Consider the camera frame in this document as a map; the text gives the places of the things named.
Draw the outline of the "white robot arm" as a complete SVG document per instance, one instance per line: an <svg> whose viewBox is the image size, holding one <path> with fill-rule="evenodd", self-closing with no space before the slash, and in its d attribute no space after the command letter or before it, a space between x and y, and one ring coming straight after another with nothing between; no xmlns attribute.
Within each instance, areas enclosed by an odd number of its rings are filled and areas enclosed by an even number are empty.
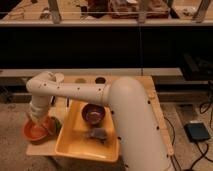
<svg viewBox="0 0 213 171"><path fill-rule="evenodd" d="M174 171L145 87L132 77L110 84L58 83L53 73L42 72L26 83L31 93L31 115L47 114L53 96L107 106L113 112L116 132L127 171Z"/></svg>

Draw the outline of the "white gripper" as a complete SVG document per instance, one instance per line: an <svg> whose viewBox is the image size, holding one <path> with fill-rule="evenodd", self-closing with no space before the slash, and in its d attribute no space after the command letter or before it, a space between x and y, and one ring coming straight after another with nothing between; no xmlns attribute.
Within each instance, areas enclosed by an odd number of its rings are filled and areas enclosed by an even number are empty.
<svg viewBox="0 0 213 171"><path fill-rule="evenodd" d="M40 124L47 117L49 108L49 104L38 106L30 102L28 112L29 119L35 124Z"/></svg>

